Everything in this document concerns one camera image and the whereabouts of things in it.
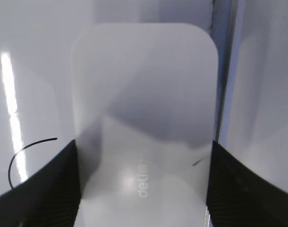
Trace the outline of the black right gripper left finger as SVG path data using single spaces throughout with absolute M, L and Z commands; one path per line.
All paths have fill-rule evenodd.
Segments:
M 0 227 L 72 227 L 80 200 L 72 140 L 36 174 L 0 196 Z

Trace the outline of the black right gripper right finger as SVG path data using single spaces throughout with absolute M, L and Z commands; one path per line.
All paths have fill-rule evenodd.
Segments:
M 215 227 L 288 227 L 288 193 L 212 142 L 206 205 Z

